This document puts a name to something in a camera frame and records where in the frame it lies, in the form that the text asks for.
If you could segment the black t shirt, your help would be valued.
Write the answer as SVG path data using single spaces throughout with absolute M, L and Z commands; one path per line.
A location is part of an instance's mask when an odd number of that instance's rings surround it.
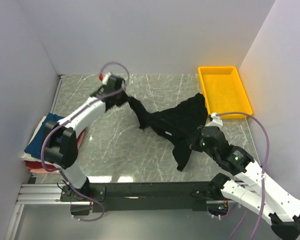
M 128 98 L 128 103 L 137 116 L 140 129 L 151 128 L 157 135 L 173 144 L 172 155 L 177 163 L 177 170 L 183 171 L 192 153 L 187 139 L 198 127 L 204 126 L 208 118 L 204 95 L 197 93 L 175 107 L 152 113 L 132 96 Z

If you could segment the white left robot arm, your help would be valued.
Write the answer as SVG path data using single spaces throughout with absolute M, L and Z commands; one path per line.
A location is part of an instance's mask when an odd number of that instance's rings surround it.
M 79 154 L 78 137 L 97 118 L 112 107 L 120 107 L 128 101 L 127 79 L 107 73 L 102 85 L 89 95 L 87 100 L 75 111 L 59 121 L 48 121 L 44 125 L 40 150 L 42 167 L 46 162 L 55 166 L 56 171 L 73 187 L 72 195 L 84 201 L 91 195 L 90 181 L 77 164 Z

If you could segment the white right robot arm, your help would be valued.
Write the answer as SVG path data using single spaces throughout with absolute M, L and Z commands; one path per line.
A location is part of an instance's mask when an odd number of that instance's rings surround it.
M 282 240 L 299 237 L 300 200 L 263 172 L 258 162 L 243 148 L 230 145 L 219 127 L 198 129 L 187 144 L 193 151 L 205 152 L 219 167 L 239 180 L 236 182 L 225 174 L 217 174 L 209 182 L 212 198 L 236 201 L 260 215 Z

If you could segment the yellow plastic bin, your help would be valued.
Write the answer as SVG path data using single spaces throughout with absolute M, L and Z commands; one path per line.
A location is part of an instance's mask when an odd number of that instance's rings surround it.
M 198 79 L 209 114 L 230 113 L 222 119 L 243 119 L 253 110 L 235 66 L 200 66 Z

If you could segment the folded blue t shirt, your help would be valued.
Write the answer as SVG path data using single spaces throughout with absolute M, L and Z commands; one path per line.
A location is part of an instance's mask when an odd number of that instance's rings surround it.
M 63 118 L 63 116 L 59 116 L 54 113 L 48 113 L 47 115 L 44 115 L 40 120 L 39 124 L 37 125 L 36 129 L 34 130 L 32 137 L 24 150 L 24 153 L 30 154 L 33 158 L 41 159 L 42 143 L 46 139 L 46 123 L 50 121 L 58 122 Z

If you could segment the black base crossbar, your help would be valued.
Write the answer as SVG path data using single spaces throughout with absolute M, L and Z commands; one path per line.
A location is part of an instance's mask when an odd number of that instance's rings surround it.
M 206 211 L 208 205 L 227 201 L 210 193 L 208 181 L 91 183 L 93 199 L 109 211 L 193 210 Z

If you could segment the folded red t shirt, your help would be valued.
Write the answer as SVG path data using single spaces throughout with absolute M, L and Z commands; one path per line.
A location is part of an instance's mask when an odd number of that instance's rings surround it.
M 80 133 L 79 137 L 77 138 L 77 148 L 78 148 L 79 139 L 81 139 L 81 138 L 83 139 L 85 134 L 86 134 L 86 129 L 84 129 Z M 32 157 L 29 153 L 24 153 L 24 155 L 22 156 L 22 160 L 25 162 L 25 165 L 28 169 L 41 169 L 41 168 L 43 168 L 41 160 Z

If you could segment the aluminium rail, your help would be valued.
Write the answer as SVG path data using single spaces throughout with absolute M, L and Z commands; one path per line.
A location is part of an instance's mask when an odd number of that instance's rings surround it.
M 22 184 L 17 205 L 54 205 L 60 201 L 62 190 L 56 184 Z

